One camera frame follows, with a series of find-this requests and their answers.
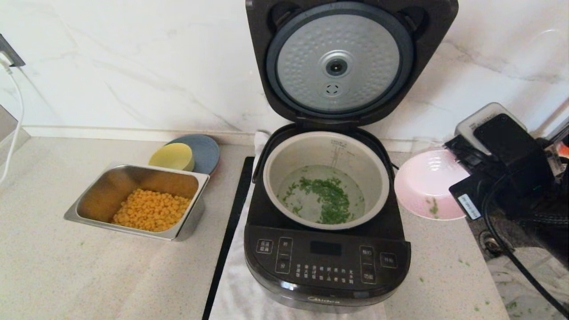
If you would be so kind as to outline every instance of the label sticker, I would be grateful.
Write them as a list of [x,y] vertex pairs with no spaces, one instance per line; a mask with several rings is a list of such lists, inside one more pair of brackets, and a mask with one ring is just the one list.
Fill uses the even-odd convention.
[[463,208],[466,211],[466,213],[468,213],[468,215],[470,216],[470,219],[476,220],[482,216],[480,214],[480,211],[478,211],[478,209],[476,208],[474,203],[472,203],[472,200],[470,200],[470,197],[467,194],[463,194],[457,199],[459,200],[460,204],[463,205]]

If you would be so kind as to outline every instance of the white marble backsplash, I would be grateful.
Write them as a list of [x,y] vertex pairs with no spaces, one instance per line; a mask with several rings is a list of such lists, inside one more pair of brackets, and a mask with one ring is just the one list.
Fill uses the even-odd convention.
[[[530,130],[569,117],[569,2],[461,0],[443,43],[380,138],[444,139],[497,101]],[[26,126],[273,131],[243,0],[0,0],[26,61]],[[19,117],[0,75],[0,103]]]

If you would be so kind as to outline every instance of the speckled countertop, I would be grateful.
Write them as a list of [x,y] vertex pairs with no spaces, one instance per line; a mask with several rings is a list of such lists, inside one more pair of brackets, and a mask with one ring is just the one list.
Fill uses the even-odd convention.
[[[113,161],[144,164],[162,143],[32,138],[0,187],[0,319],[201,319],[243,159],[222,145],[196,232],[179,243],[63,220]],[[394,154],[402,163],[406,154]],[[464,220],[402,212],[409,275],[389,319],[508,319]]]

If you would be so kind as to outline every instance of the white cable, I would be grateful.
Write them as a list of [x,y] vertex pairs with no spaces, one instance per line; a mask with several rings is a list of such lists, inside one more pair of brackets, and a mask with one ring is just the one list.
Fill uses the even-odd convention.
[[18,134],[20,133],[20,129],[22,128],[22,122],[24,120],[24,99],[22,98],[22,92],[20,91],[20,87],[18,86],[16,79],[14,79],[14,76],[12,75],[12,70],[10,69],[10,66],[6,65],[5,62],[1,59],[0,59],[0,64],[4,66],[6,74],[8,74],[10,80],[12,80],[12,83],[14,84],[14,88],[16,88],[16,93],[18,94],[18,100],[20,102],[20,108],[22,109],[22,113],[20,114],[20,120],[18,121],[16,130],[14,132],[14,137],[12,138],[12,145],[10,146],[10,150],[8,151],[8,156],[6,157],[6,166],[4,167],[4,173],[0,178],[0,185],[1,185],[2,182],[4,182],[4,180],[6,179],[6,176],[8,176],[10,160],[12,159],[12,155],[14,154],[14,149],[16,148],[16,141],[18,140]]

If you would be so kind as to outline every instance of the water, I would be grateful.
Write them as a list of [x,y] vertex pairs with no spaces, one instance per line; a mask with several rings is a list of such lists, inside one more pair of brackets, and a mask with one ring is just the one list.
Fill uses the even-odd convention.
[[291,172],[281,183],[277,198],[293,214],[315,223],[346,223],[365,211],[357,183],[329,166],[306,166]]

